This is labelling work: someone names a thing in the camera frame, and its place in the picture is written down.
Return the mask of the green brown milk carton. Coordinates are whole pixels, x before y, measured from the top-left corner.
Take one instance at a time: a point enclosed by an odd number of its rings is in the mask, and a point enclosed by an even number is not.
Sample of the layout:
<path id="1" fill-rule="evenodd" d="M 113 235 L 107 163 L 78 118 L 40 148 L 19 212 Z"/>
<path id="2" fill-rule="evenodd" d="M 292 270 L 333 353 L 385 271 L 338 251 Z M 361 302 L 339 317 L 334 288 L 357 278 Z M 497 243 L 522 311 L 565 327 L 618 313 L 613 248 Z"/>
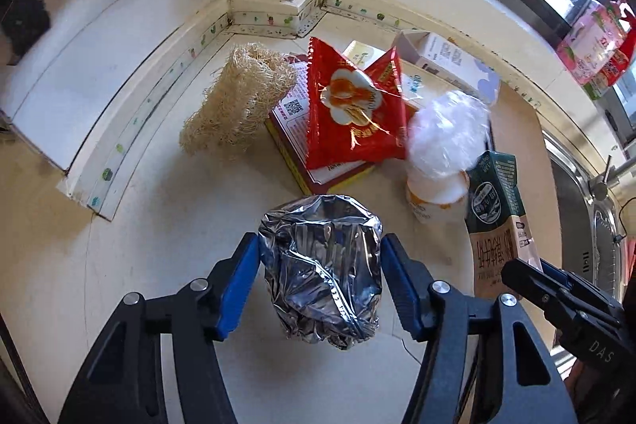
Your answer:
<path id="1" fill-rule="evenodd" d="M 541 269 L 540 256 L 518 190 L 511 154 L 486 151 L 468 171 L 466 226 L 474 265 L 474 294 L 494 299 L 504 292 L 501 270 L 519 258 Z"/>

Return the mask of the silver foil bag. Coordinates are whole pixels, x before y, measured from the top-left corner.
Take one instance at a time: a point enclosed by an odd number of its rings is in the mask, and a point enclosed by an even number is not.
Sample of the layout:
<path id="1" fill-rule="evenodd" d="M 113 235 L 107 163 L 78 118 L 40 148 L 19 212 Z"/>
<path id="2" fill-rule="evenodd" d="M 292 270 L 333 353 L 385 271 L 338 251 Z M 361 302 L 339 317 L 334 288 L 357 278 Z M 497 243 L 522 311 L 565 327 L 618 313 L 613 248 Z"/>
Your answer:
<path id="1" fill-rule="evenodd" d="M 263 215 L 264 279 L 287 337 L 345 351 L 375 336 L 382 234 L 380 218 L 347 195 L 312 195 Z"/>

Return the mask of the stainless steel sink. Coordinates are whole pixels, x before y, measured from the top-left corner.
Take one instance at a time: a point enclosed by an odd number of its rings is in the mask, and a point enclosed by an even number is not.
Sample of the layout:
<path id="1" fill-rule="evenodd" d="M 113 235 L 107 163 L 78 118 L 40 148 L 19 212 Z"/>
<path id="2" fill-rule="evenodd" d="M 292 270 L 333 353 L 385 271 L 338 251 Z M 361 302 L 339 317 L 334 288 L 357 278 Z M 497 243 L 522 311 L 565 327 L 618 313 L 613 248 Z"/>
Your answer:
<path id="1" fill-rule="evenodd" d="M 620 300 L 630 266 L 616 206 L 609 197 L 591 194 L 588 172 L 552 134 L 543 138 L 556 189 L 563 268 Z"/>

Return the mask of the brown cardboard sheet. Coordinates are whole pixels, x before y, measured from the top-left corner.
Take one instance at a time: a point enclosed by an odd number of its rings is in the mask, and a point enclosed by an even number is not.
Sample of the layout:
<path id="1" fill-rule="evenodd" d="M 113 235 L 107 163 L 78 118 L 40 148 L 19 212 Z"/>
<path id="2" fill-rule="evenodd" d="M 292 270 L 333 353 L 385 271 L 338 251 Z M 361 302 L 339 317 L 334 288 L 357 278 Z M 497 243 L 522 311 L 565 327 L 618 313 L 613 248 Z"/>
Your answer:
<path id="1" fill-rule="evenodd" d="M 491 113 L 495 149 L 518 164 L 518 189 L 539 256 L 563 265 L 562 234 L 551 160 L 536 111 L 502 83 Z"/>

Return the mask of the white plastic bag cup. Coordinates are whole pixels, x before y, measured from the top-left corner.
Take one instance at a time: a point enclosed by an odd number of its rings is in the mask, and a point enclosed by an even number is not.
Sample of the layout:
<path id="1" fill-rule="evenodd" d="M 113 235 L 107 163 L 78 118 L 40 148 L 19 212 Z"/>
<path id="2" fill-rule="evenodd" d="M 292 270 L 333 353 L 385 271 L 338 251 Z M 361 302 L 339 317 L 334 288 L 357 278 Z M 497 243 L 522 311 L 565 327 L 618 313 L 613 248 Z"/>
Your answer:
<path id="1" fill-rule="evenodd" d="M 405 193 L 421 223 L 465 219 L 468 171 L 485 152 L 488 130 L 488 106 L 460 90 L 434 98 L 410 119 Z"/>

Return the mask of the loofah sponge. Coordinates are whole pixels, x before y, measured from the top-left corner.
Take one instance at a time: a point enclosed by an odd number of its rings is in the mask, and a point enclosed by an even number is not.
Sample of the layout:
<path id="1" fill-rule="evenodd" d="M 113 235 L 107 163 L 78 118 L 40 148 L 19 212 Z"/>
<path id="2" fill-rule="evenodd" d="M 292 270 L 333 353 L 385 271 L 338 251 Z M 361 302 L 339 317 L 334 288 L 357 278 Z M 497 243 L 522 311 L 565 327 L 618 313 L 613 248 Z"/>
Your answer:
<path id="1" fill-rule="evenodd" d="M 190 155 L 245 151 L 277 103 L 297 83 L 289 56 L 261 43 L 235 45 L 200 108 L 184 123 L 179 144 Z"/>

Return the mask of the pink soap bottle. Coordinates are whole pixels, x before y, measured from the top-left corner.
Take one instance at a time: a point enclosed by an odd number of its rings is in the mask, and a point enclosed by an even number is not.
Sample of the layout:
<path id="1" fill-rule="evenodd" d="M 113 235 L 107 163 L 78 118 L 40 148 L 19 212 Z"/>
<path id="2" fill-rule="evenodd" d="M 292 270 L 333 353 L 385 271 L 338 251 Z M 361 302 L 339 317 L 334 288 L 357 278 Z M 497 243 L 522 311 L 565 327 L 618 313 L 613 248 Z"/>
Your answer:
<path id="1" fill-rule="evenodd" d="M 616 1 L 593 0 L 559 43 L 556 54 L 581 86 L 601 71 L 626 38 Z"/>

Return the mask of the white open carton box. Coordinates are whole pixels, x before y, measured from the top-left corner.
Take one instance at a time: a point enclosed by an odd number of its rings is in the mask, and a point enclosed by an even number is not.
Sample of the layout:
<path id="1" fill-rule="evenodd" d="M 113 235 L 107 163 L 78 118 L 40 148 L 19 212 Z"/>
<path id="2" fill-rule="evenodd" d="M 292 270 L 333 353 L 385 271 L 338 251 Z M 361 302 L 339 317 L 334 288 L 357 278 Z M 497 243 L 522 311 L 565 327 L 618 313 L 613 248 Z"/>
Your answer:
<path id="1" fill-rule="evenodd" d="M 500 75 L 442 35 L 401 31 L 391 46 L 401 59 L 479 98 L 485 105 L 492 106 L 498 101 Z"/>

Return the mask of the red yellow flat box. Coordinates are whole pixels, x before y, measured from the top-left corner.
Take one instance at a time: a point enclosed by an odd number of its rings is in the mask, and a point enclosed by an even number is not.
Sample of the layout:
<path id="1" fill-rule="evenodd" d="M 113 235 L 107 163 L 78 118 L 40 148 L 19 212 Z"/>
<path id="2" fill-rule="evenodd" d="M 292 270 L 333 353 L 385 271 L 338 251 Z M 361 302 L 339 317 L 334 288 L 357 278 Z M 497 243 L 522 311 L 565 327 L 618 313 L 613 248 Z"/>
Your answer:
<path id="1" fill-rule="evenodd" d="M 362 69 L 339 53 L 295 55 L 291 64 L 297 83 L 266 126 L 303 193 L 333 193 L 384 160 L 406 159 L 415 108 L 402 97 L 397 49 Z"/>

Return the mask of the red snack packet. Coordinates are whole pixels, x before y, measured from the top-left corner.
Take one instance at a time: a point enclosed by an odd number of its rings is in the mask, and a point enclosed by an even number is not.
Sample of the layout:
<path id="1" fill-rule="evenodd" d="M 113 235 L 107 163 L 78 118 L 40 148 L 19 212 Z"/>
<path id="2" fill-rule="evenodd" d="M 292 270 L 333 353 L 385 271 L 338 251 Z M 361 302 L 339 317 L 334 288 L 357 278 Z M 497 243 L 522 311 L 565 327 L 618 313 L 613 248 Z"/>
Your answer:
<path id="1" fill-rule="evenodd" d="M 401 64 L 391 47 L 357 68 L 329 43 L 309 39 L 306 167 L 406 157 Z"/>

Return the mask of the red spray bottle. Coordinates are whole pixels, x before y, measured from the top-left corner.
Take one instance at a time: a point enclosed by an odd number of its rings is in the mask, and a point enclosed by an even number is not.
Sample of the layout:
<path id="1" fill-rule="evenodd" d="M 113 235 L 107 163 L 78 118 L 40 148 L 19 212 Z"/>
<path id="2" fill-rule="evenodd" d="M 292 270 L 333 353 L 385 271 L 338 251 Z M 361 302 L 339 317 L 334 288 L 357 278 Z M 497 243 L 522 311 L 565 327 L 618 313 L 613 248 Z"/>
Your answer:
<path id="1" fill-rule="evenodd" d="M 627 0 L 609 2 L 617 24 L 622 28 L 624 39 L 615 48 L 613 55 L 583 89 L 593 101 L 601 99 L 607 91 L 621 79 L 633 59 L 635 49 L 635 15 Z"/>

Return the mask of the cream small box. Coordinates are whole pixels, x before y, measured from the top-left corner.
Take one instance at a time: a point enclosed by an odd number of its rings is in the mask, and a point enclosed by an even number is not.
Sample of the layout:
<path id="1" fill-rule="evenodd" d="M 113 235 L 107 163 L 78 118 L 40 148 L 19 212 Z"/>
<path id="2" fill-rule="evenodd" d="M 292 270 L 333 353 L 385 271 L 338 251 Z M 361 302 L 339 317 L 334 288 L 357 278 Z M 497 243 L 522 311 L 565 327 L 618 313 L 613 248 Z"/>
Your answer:
<path id="1" fill-rule="evenodd" d="M 343 55 L 357 68 L 366 69 L 384 54 L 383 49 L 359 42 L 351 41 L 344 49 Z"/>

